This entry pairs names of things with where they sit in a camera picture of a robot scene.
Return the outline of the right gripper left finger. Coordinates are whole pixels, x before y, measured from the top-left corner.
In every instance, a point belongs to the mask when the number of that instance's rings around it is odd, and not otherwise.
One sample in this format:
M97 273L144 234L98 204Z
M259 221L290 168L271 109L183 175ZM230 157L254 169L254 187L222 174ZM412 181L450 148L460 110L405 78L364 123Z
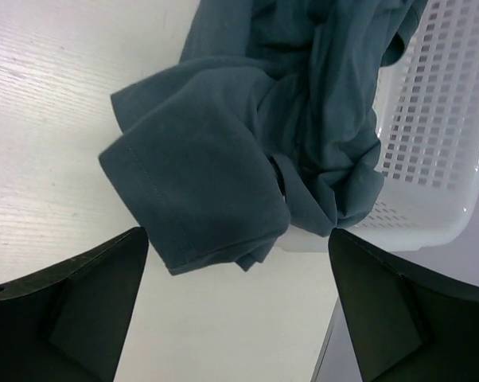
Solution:
M0 381L112 381L148 247L132 228L0 284Z

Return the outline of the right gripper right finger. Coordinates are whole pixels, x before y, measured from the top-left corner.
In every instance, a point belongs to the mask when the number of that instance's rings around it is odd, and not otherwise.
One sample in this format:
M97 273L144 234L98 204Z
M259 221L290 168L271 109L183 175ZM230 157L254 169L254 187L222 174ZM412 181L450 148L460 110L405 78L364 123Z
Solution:
M338 296L364 381L479 381L479 286L329 237Z

